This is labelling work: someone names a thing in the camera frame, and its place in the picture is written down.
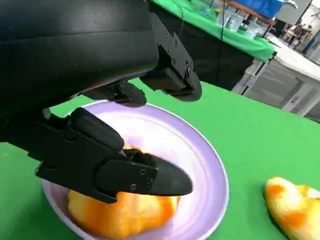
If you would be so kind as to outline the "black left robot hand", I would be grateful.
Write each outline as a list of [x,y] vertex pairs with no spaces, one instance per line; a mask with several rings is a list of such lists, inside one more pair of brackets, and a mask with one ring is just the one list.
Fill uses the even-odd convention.
[[81,94],[144,106],[134,78],[180,101],[202,96],[191,56],[147,1],[1,1],[0,140],[39,161],[38,177],[107,204],[119,192],[192,192],[184,170],[125,150],[120,134],[86,109],[50,111]]

